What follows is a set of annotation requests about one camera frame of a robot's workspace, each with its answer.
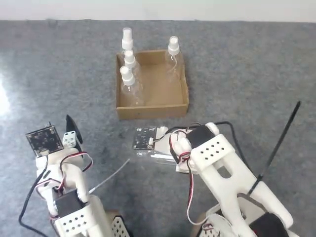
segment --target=white plastic block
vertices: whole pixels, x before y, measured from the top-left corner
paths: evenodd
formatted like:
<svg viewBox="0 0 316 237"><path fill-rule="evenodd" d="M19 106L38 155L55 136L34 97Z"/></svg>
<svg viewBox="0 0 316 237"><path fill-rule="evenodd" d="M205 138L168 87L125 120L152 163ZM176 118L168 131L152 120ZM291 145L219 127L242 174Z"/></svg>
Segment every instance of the white plastic block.
<svg viewBox="0 0 316 237"><path fill-rule="evenodd" d="M93 209L88 205L76 212L64 216L55 221L58 230L63 233L61 236L74 236L95 226L97 221L93 216Z"/></svg>
<svg viewBox="0 0 316 237"><path fill-rule="evenodd" d="M225 157L229 153L234 153L235 149L227 141L223 134L208 140L191 151L191 158L196 168L203 171L208 166Z"/></svg>
<svg viewBox="0 0 316 237"><path fill-rule="evenodd" d="M111 224L111 227L114 237L129 237L129 234L121 217L115 217Z"/></svg>
<svg viewBox="0 0 316 237"><path fill-rule="evenodd" d="M76 132L66 132L63 137L63 146L67 148L74 148L76 144Z"/></svg>

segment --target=black wire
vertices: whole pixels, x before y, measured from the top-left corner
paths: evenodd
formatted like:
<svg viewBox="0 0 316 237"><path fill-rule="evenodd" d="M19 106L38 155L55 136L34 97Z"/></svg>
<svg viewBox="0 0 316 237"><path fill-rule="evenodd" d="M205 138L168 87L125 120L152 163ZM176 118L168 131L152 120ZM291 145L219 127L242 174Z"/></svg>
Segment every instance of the black wire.
<svg viewBox="0 0 316 237"><path fill-rule="evenodd" d="M199 127L199 126L200 126L200 125L189 126L189 129L190 129L190 128L197 128L197 127ZM161 137L155 139L154 142L160 141L162 138L164 138L165 135L167 135L168 133L170 133L170 132L172 132L172 131L174 131L174 130L176 130L176 129L187 129L187 128L188 128L188 127L184 127L184 126L172 127L172 128L170 128L170 129L168 129Z"/></svg>
<svg viewBox="0 0 316 237"><path fill-rule="evenodd" d="M216 125L227 124L227 125L229 125L229 126L231 127L233 140L234 140L234 143L235 143L236 148L237 148L237 150L238 150L238 153L239 153L239 155L240 155L240 158L241 158L241 160L244 162L244 164L247 166L247 168L252 172L252 170L251 170L251 168L250 168L250 166L249 166L249 164L248 164L248 162L247 162L245 156L243 155L243 152L242 152L242 150L241 150L241 147L240 147L240 145L239 145L238 139L237 139L237 137L236 137L236 133L235 133L234 126L233 126L230 122L228 122L228 121L215 122L214 124L216 124Z"/></svg>
<svg viewBox="0 0 316 237"><path fill-rule="evenodd" d="M286 134L287 134L287 132L288 132L288 130L289 130L289 128L290 128L290 126L291 126L291 124L292 124L294 118L295 118L295 116L296 116L296 113L297 113L298 109L300 108L300 106L301 106L301 101L298 101L298 102L296 103L296 106L295 106L295 108L294 108L294 110L293 110L293 112L292 112L290 118L289 118L288 121L287 121L287 124L286 124L286 126L285 126L285 128L284 128L284 130L283 130L283 132L282 132L282 134L281 134L281 136L280 136L280 138L279 138L279 140L278 140L278 142L277 142L275 148L273 149L271 155L269 156L269 159L268 159L268 161L267 161L267 163L266 163L266 166L264 167L262 173L258 175L257 180L256 180L256 182L253 184L253 186L251 187L251 189L249 190L248 195L252 194L252 192L253 192L254 189L257 187L257 185L259 184L259 182L263 179L263 176L264 176L265 172L267 171L267 169L268 169L269 166L271 165L273 159L275 158L275 156L276 156L276 154L277 154L277 151L278 151L278 149L280 148L280 146L281 146L281 144L282 144L282 142L283 142L283 140L284 140L284 138L285 138L285 136L286 136Z"/></svg>
<svg viewBox="0 0 316 237"><path fill-rule="evenodd" d="M26 196L26 199L25 199L24 204L23 204L22 211L21 211L20 216L19 216L19 223L20 223L21 226L23 226L24 228L26 228L26 229L28 229L28 230L30 230L30 231L33 231L33 232L35 232L35 233L37 233L37 234L39 234L40 236L43 236L43 237L48 237L48 236L45 235L44 233L42 233L41 231L39 231L39 230L37 230L37 229L35 229L35 228L29 226L29 225L24 224L24 223L22 222L22 218L23 218L23 216L24 216L24 214L25 214L26 208L27 208L27 206L28 206L28 204L29 204L29 200L30 200L30 198L31 198L31 195L32 195L32 193L33 193L33 191L34 191L36 185L38 184L39 180L42 178L42 176L44 175L44 173L45 173L46 170L47 170L47 167L48 167L48 157L46 157L46 158L47 158L47 160L46 160L46 166L45 166L44 170L42 171L42 173L36 178L35 182L34 182L33 185L31 186L31 189L30 189L29 193L28 193L27 196Z"/></svg>

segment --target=white wire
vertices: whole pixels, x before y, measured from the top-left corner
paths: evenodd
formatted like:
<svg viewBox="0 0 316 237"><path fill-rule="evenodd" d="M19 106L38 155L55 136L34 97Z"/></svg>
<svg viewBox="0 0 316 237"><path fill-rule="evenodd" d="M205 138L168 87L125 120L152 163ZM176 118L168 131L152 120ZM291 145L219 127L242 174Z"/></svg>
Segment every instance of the white wire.
<svg viewBox="0 0 316 237"><path fill-rule="evenodd" d="M198 222L198 223L193 222L193 221L191 220L190 216L189 216L190 206L191 206L192 199L193 199L193 190L194 190L194 178L193 178L193 174L192 174L192 173L191 173L191 177L192 177L192 194L191 194L191 197L190 197L189 203L188 203L187 217L188 217L189 222L190 222L192 225L199 226L199 225L202 225L202 224L208 219L209 216L206 216L204 220L202 220L201 222Z"/></svg>
<svg viewBox="0 0 316 237"><path fill-rule="evenodd" d="M95 186L94 188L92 188L89 191L89 194L93 193L97 188L99 188L100 186L102 186L103 184L105 184L108 180L110 180L114 175L116 175L117 173L120 172L121 169L124 168L124 166L129 163L130 159L128 159L127 161L125 161L125 163L117 170L115 171L113 174L111 174L108 178L106 178L105 180L103 180L100 184L98 184L97 186Z"/></svg>

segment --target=cable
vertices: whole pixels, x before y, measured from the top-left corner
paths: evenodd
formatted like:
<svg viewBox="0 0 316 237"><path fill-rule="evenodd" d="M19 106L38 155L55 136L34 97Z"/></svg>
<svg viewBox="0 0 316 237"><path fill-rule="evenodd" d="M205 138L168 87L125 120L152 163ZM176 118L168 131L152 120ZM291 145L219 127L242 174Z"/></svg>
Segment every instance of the cable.
<svg viewBox="0 0 316 237"><path fill-rule="evenodd" d="M93 193L97 188L99 188L100 186L102 186L103 184L105 184L108 180L110 180L114 175L116 175L118 172L120 172L121 169L124 168L124 166L129 163L130 159L128 159L127 161L125 161L125 163L117 170L115 171L113 174L111 174L108 178L106 178L105 180L103 180L100 184L98 184L97 186L95 186L94 188L92 188L89 191L89 194Z"/></svg>
<svg viewBox="0 0 316 237"><path fill-rule="evenodd" d="M197 127L199 127L199 125L190 126L189 129L190 129L190 128L197 128ZM165 135L167 135L168 133L172 132L173 130L176 130L176 129L187 129L187 128L188 128L188 127L184 127L184 126L172 127L172 128L170 128L170 129L168 129L161 137L155 139L154 142L160 141L162 138L165 137Z"/></svg>
<svg viewBox="0 0 316 237"><path fill-rule="evenodd" d="M64 158L60 161L59 169L60 169L60 171L61 171L62 174L63 174L63 179L62 179L60 185L59 185L58 188L57 188L58 190L61 190L61 189L62 189L62 187L63 187L63 185L64 185L64 182L65 182L65 174L64 174L64 171L63 171L63 167L62 167L63 162L64 162L65 160L69 159L69 158L78 157L78 156L83 156L83 155L88 156L88 157L90 158L90 160L91 160L91 162L87 165L87 167L82 170L83 172L85 172L85 171L87 171L88 169L90 169L90 167L93 165L93 159L92 159L92 157L88 154L88 152L78 152L78 153L74 153L74 154L71 154L71 155L68 155L68 156L64 157Z"/></svg>
<svg viewBox="0 0 316 237"><path fill-rule="evenodd" d="M301 101L298 101L298 102L296 103L296 105L295 105L295 108L294 108L294 110L293 110L293 112L292 112L290 118L289 118L288 121L287 121L287 124L286 124L286 126L285 126L285 128L284 128L284 130L283 130L283 132L282 132L282 134L281 134L281 136L280 136L280 138L279 138L279 140L278 140L276 146L274 147L274 149L273 149L271 155L269 156L269 159L268 159L268 161L267 161L267 163L266 163L266 166L264 167L264 169L263 169L263 171L261 172L261 174L258 175L257 180L256 180L256 182L253 184L253 186L251 187L251 189L249 190L248 195L251 195L251 194L252 194L252 192L253 192L254 189L257 187L257 185L259 184L259 182L263 179L263 176L264 176L265 172L268 170L268 168L269 168L269 166L271 165L273 159L275 158L275 156L276 156L276 154L277 154L277 151L278 151L278 149L280 148L280 146L281 146L281 144L282 144L282 142L283 142L283 140L284 140L284 138L285 138L285 136L286 136L286 134L287 134L287 132L288 132L288 130L289 130L289 128L290 128L290 126L291 126L291 124L292 124L292 122L293 122L295 116L296 116L296 114L297 114L297 111L298 111L298 109L300 108L300 106L301 106Z"/></svg>
<svg viewBox="0 0 316 237"><path fill-rule="evenodd" d="M230 122L228 122L228 121L215 122L214 124L215 124L215 125L227 124L227 125L230 126L231 131L232 131L233 140L234 140L234 143L235 143L236 148L237 148L237 150L238 150L238 153L239 153L239 155L240 155L240 158L241 158L241 160L244 162L244 164L247 166L247 168L252 172L252 170L251 170L251 168L250 168L250 166L249 166L249 164L248 164L248 162L247 162L245 156L243 155L243 152L242 152L242 150L241 150L241 147L240 147L240 145L239 145L238 139L237 139L237 137L236 137L236 133L235 133L234 126L233 126Z"/></svg>
<svg viewBox="0 0 316 237"><path fill-rule="evenodd" d="M43 176L44 173L46 172L47 167L48 167L48 157L46 157L46 165L45 165L45 168L44 168L44 170L42 171L42 173L39 174L39 176L35 179L33 185L31 186L31 189L29 190L29 193L27 194L26 199L25 199L25 201L24 201L22 211L21 211L21 213L20 213L20 215L19 215L19 224L20 224L21 226L23 226L24 228L26 228L26 229L28 229L28 230L30 230L30 231L33 231L33 232L35 232L35 233L37 233L38 235L43 236L43 237L48 237L48 236L45 235L43 232L41 232L41 231L39 231L39 230L37 230L37 229L35 229L35 228L29 226L29 225L24 224L23 221L22 221L22 218L23 218L23 216L24 216L24 214L25 214L25 211L26 211L26 208L27 208L27 206L28 206L28 204L29 204L31 195L32 195L32 193L33 193L33 191L34 191L36 185L38 184L39 180L42 178L42 176Z"/></svg>
<svg viewBox="0 0 316 237"><path fill-rule="evenodd" d="M197 124L197 125L199 125L199 126L202 126L202 124L199 123L199 122L193 122L193 123L190 124L190 126L188 126L188 127L186 128L186 132L188 132L189 128L190 128L191 125L193 125L193 124Z"/></svg>
<svg viewBox="0 0 316 237"><path fill-rule="evenodd" d="M199 226L199 225L203 224L208 219L208 216L206 216L204 220L202 220L201 222L198 222L198 223L193 222L191 220L191 218L190 218L189 211L190 211L190 207L191 207L191 203L192 203L192 199L193 199L194 178L193 178L193 174L192 174L192 171L191 171L191 167L189 165L189 160L187 160L187 167L188 167L189 175L190 175L190 189L189 189L189 200L188 200L188 208L187 208L187 217L188 217L189 222L192 225Z"/></svg>

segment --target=perforated plate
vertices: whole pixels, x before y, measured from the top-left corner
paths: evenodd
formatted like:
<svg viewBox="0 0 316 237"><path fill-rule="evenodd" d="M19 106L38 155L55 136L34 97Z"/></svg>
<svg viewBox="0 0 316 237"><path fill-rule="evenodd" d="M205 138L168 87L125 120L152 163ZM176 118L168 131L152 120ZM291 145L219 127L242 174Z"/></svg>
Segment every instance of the perforated plate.
<svg viewBox="0 0 316 237"><path fill-rule="evenodd" d="M121 217L115 217L111 226L114 237L129 237L129 234Z"/></svg>
<svg viewBox="0 0 316 237"><path fill-rule="evenodd" d="M219 159L233 152L235 152L235 149L229 141L227 141L223 134L219 134L194 148L191 151L191 159L194 161L196 168L203 171Z"/></svg>
<svg viewBox="0 0 316 237"><path fill-rule="evenodd" d="M56 220L65 236L74 236L96 224L91 205Z"/></svg>

